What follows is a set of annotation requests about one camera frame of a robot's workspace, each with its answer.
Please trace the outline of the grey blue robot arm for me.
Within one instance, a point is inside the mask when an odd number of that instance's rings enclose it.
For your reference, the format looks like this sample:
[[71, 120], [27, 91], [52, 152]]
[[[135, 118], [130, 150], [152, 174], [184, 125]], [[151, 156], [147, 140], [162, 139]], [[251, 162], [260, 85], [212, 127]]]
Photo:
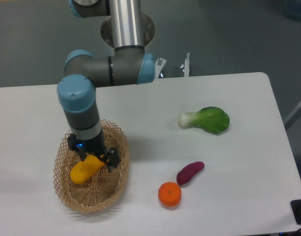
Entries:
[[115, 148], [106, 148], [96, 105], [96, 89], [150, 83], [155, 79], [154, 57], [145, 52], [145, 26], [138, 0], [71, 0], [72, 12], [82, 18], [110, 16], [115, 54], [94, 58], [85, 50], [71, 52], [58, 83], [59, 102], [71, 129], [69, 149], [81, 160], [88, 154], [109, 171], [120, 163]]

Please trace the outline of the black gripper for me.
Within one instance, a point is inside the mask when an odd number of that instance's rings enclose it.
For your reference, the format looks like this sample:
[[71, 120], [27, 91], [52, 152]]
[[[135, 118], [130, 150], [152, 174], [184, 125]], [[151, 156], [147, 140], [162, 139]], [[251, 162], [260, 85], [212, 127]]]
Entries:
[[80, 139], [75, 133], [72, 133], [67, 138], [67, 144], [70, 151], [76, 152], [81, 161], [84, 161], [87, 154], [94, 155], [103, 162], [112, 172], [121, 162], [118, 150], [115, 147], [105, 148], [105, 140], [103, 131], [91, 139]]

